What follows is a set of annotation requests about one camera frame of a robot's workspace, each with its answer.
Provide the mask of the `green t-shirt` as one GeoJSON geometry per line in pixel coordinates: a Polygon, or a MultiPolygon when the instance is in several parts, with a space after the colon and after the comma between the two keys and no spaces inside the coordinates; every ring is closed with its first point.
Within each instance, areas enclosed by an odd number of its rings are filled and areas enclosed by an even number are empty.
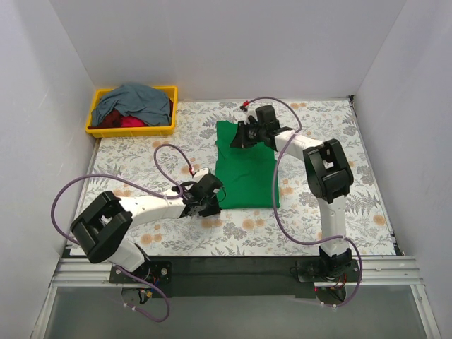
{"type": "Polygon", "coordinates": [[[220,207],[223,210],[272,208],[275,152],[262,143],[248,149],[232,148],[230,143],[237,127],[228,121],[216,124],[215,176],[225,188],[219,195],[220,207]]]}

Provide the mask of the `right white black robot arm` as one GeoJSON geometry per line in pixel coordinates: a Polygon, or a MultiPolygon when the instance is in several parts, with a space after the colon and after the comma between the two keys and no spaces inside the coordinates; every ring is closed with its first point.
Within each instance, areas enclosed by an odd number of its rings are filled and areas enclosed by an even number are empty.
{"type": "Polygon", "coordinates": [[[352,263],[352,252],[345,239],[345,198],[354,177],[338,140],[318,141],[300,132],[282,127],[274,107],[266,105],[237,123],[230,147],[247,149],[262,143],[278,152],[279,158],[291,155],[304,162],[307,183],[321,215],[322,239],[310,244],[319,245],[319,264],[314,273],[333,281],[352,263]]]}

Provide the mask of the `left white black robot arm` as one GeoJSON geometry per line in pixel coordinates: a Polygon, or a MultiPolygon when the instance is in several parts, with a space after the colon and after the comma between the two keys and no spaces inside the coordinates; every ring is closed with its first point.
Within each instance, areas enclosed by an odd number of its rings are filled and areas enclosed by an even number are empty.
{"type": "Polygon", "coordinates": [[[149,222],[220,213],[217,193],[223,183],[208,170],[162,193],[118,197],[101,193],[71,224],[71,232],[91,263],[109,261],[137,283],[151,281],[156,267],[144,250],[126,239],[133,227],[149,222]]]}

